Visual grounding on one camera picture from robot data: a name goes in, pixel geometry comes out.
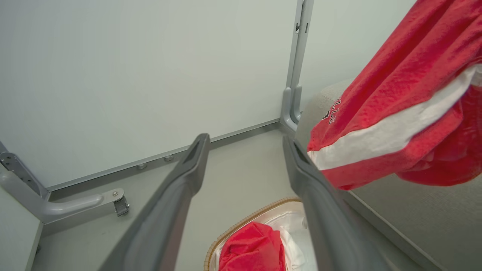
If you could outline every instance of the white wall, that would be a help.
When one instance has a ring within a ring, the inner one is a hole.
[[[300,109],[324,87],[356,77],[415,0],[315,0],[299,83]]]
[[[0,141],[46,187],[280,115],[295,0],[0,3]]]

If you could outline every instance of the white fabric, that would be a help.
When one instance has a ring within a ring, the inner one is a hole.
[[[303,252],[296,244],[296,242],[291,238],[290,233],[281,226],[279,229],[281,242],[284,247],[284,258],[286,261],[287,271],[301,271],[301,266],[305,263],[305,257]]]
[[[216,269],[219,270],[219,259],[221,258],[221,250],[223,250],[223,247],[220,247],[220,249],[217,249],[214,254],[216,254]]]
[[[482,87],[482,65],[476,65],[475,74],[470,84]]]
[[[397,152],[417,133],[440,119],[466,92],[475,65],[457,76],[423,103],[414,105],[378,123],[340,137],[335,143],[308,155],[319,170],[326,170]]]
[[[291,238],[296,244],[298,244],[303,253],[303,257],[305,258],[305,264],[303,264],[297,271],[319,271],[309,230],[301,229],[291,232]]]
[[[278,230],[283,227],[288,232],[304,229],[303,221],[305,220],[305,214],[300,212],[283,212],[282,214],[271,218],[263,224],[271,226],[274,230]]]

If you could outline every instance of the laundry basket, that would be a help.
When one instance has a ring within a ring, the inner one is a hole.
[[[273,226],[274,224],[283,225],[288,232],[293,232],[307,228],[305,210],[301,200],[297,197],[284,198],[270,205],[267,205],[256,212],[245,217],[236,225],[221,234],[216,241],[209,247],[204,261],[204,271],[217,271],[219,264],[219,254],[223,249],[226,240],[236,231],[250,222],[258,222]]]

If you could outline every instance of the gray floor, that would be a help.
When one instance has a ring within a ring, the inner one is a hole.
[[[177,271],[202,270],[211,243],[238,221],[284,197],[295,196],[288,183],[279,124],[247,133],[243,140],[225,140],[209,154],[204,183],[193,198],[177,258]],[[41,250],[32,270],[96,270],[122,235],[139,209],[174,167],[149,165],[146,170],[127,170],[105,177],[96,187],[89,185],[58,192],[53,200],[61,201],[121,187],[131,204],[127,216],[114,213],[68,230],[43,236]],[[74,196],[75,189],[83,192]],[[420,269],[376,229],[360,219],[361,227],[382,252],[400,270]]]

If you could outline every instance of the gray couch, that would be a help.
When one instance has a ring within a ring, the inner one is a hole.
[[[310,131],[353,79],[314,96],[303,111],[296,139]],[[360,215],[426,270],[482,270],[482,176],[452,187],[423,186],[389,175],[343,193]]]

